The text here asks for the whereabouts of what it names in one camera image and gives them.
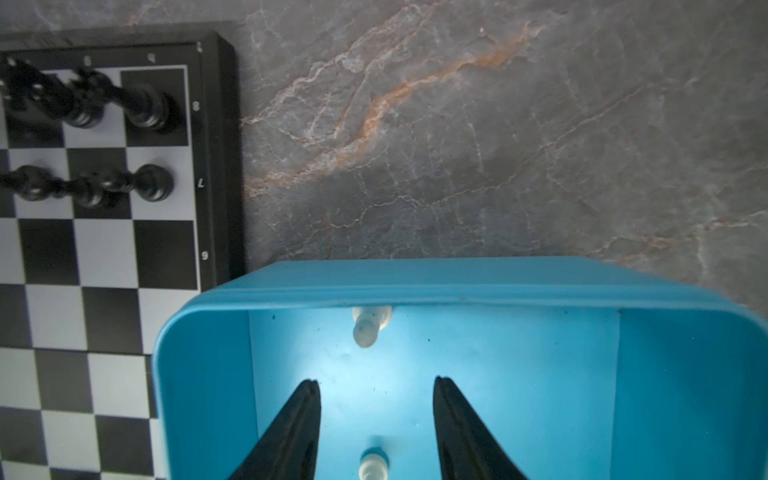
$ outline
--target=white square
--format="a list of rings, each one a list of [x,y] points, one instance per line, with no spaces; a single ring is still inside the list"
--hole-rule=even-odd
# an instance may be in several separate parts
[[[147,202],[131,192],[134,220],[194,220],[196,182],[190,147],[129,147],[125,151],[128,170],[135,172],[145,164],[162,167],[174,178],[174,190],[159,202]]]
[[[85,350],[85,315],[79,286],[26,285],[32,345]]]
[[[132,220],[77,218],[74,244],[82,286],[139,286]]]
[[[8,132],[5,130],[5,110],[0,102],[0,148],[8,148]]]
[[[0,283],[25,281],[22,242],[15,218],[0,218]]]
[[[107,75],[115,86],[121,85],[119,68],[99,68],[98,70]],[[65,83],[77,77],[72,70],[55,71],[55,74]],[[104,107],[104,116],[94,127],[76,128],[62,123],[64,146],[67,148],[125,147],[124,122],[123,110],[115,104],[107,104]]]
[[[101,480],[154,480],[154,477],[145,477],[144,475],[134,475],[131,473],[102,472]]]
[[[5,480],[51,480],[48,467],[30,463],[2,463],[2,476]]]
[[[43,410],[43,434],[51,467],[98,472],[96,417],[90,413]]]
[[[146,355],[154,351],[154,342],[163,325],[196,295],[196,290],[139,289],[141,344]]]
[[[40,409],[35,352],[0,348],[0,406]]]
[[[147,371],[143,356],[88,354],[94,413],[149,418]]]
[[[152,438],[152,464],[154,476],[168,478],[167,453],[165,449],[165,433],[163,424],[158,419],[149,420],[149,435]]]
[[[67,151],[64,148],[12,148],[8,151],[8,167],[15,170],[22,165],[44,168],[62,180],[69,180]],[[17,218],[72,218],[70,197],[46,198],[28,202],[13,196]]]

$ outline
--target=blue plastic container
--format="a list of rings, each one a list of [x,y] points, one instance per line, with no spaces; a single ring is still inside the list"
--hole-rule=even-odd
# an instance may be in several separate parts
[[[393,305],[370,349],[351,306]],[[574,257],[276,263],[199,295],[154,355],[173,480],[225,479],[303,379],[315,478],[437,479],[449,376],[530,480],[764,480],[768,329],[715,293]]]

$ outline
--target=chess board border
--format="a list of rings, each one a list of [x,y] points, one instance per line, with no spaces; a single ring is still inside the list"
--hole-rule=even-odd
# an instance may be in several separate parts
[[[200,291],[245,273],[240,99],[232,45],[213,31],[80,32],[0,41],[0,55],[29,60],[43,70],[186,65]]]

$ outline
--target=table surface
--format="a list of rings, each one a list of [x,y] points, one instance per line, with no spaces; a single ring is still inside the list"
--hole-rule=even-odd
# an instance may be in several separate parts
[[[582,255],[768,314],[761,0],[3,2],[236,48],[250,270]]]

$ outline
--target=chessboard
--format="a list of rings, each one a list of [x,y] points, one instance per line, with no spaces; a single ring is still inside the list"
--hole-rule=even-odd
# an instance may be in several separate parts
[[[117,104],[92,127],[0,110],[0,174],[31,165],[67,182],[153,164],[161,201],[101,207],[0,191],[0,480],[166,478],[151,354],[168,318],[243,272],[237,68],[215,34],[0,44],[62,82],[73,68],[149,84],[177,116],[137,127]]]

